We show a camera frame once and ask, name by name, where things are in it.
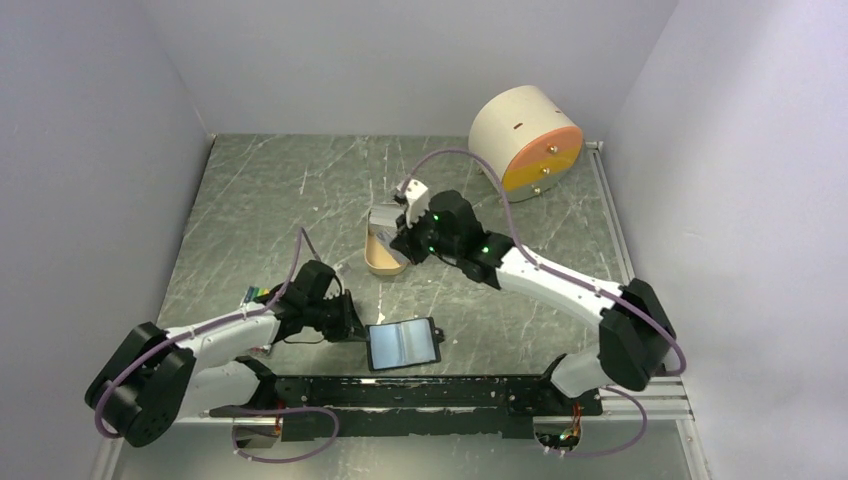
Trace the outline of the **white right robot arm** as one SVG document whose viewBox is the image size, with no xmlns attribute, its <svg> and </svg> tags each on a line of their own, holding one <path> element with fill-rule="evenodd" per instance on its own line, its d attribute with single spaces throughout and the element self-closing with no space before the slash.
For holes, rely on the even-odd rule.
<svg viewBox="0 0 848 480">
<path fill-rule="evenodd" d="M 539 391 L 542 406 L 562 414 L 589 390 L 620 386 L 642 391 L 663 373 L 676 335 L 653 288 L 622 285 L 565 268 L 483 228 L 456 190 L 431 196 L 407 188 L 394 197 L 401 212 L 390 242 L 411 263 L 439 258 L 476 283 L 526 295 L 584 322 L 596 345 L 552 362 Z"/>
</svg>

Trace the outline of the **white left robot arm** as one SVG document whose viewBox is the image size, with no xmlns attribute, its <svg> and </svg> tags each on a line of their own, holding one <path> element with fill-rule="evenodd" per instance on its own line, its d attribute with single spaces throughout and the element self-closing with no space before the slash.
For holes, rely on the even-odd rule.
<svg viewBox="0 0 848 480">
<path fill-rule="evenodd" d="M 237 310 L 184 327 L 134 327 L 85 392 L 95 424 L 134 447 L 174 421 L 217 409 L 261 416 L 285 405 L 278 377 L 250 350 L 312 329 L 329 343 L 363 342 L 366 328 L 338 273 L 318 260 Z"/>
</svg>

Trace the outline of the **black leather card holder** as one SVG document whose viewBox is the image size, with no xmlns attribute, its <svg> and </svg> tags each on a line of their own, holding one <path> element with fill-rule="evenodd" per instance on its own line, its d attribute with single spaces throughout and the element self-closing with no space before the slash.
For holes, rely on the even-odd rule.
<svg viewBox="0 0 848 480">
<path fill-rule="evenodd" d="M 444 331 L 432 317 L 368 325 L 367 361 L 371 372 L 409 368 L 441 361 Z"/>
</svg>

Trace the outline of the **grey card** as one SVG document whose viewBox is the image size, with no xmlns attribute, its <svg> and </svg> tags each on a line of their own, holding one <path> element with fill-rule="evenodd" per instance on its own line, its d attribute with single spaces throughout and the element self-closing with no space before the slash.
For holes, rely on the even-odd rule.
<svg viewBox="0 0 848 480">
<path fill-rule="evenodd" d="M 392 241 L 395 239 L 396 231 L 395 230 L 386 230 L 384 228 L 376 228 L 374 230 L 374 236 L 379 245 L 381 245 L 389 255 L 392 257 L 397 257 L 398 262 L 400 262 L 400 258 L 403 256 L 401 252 L 396 250 L 391 246 Z"/>
</svg>

